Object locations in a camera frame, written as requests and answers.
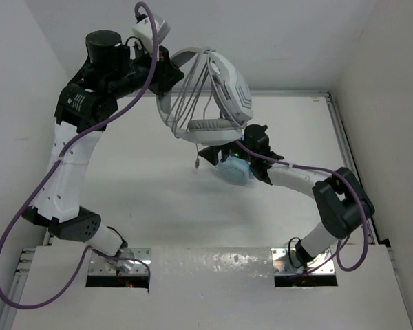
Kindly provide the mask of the white grey headphones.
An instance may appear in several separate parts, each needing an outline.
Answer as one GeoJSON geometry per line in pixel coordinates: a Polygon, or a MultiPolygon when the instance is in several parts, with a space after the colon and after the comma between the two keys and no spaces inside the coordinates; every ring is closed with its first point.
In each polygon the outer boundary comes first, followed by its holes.
{"type": "Polygon", "coordinates": [[[171,102],[168,91],[156,98],[162,122],[171,129],[175,138],[194,144],[218,146],[240,138],[242,129],[253,118],[251,92],[243,75],[223,55],[208,47],[189,47],[171,57],[171,64],[181,68],[195,59],[182,84],[176,101],[171,102]],[[196,83],[192,105],[188,105],[187,92],[202,57],[206,58],[200,77],[211,80],[211,97],[220,110],[217,119],[194,119],[203,83],[196,83]]]}

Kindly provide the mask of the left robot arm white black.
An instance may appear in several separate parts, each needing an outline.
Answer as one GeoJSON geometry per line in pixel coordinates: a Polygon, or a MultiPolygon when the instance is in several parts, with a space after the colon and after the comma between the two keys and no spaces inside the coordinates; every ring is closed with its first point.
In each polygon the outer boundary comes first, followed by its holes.
{"type": "Polygon", "coordinates": [[[118,256],[126,242],[102,224],[99,214],[80,205],[79,196],[94,148],[118,110],[118,100],[142,89],[162,95],[183,78],[168,50],[156,40],[135,32],[130,47],[119,33],[98,30],[85,38],[87,58],[62,89],[54,114],[52,176],[23,211],[22,217],[61,240],[83,242],[108,256],[118,256]]]}

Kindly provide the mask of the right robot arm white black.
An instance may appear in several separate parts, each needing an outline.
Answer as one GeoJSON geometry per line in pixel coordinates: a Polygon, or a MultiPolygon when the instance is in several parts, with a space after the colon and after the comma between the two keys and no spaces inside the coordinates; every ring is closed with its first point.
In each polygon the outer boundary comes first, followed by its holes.
{"type": "Polygon", "coordinates": [[[316,203],[320,222],[295,244],[298,267],[306,267],[332,244],[339,245],[358,227],[368,235],[367,221],[375,207],[353,172],[304,166],[285,161],[272,151],[266,125],[252,124],[227,144],[207,146],[198,156],[221,170],[254,177],[271,186],[299,192],[316,203]]]}

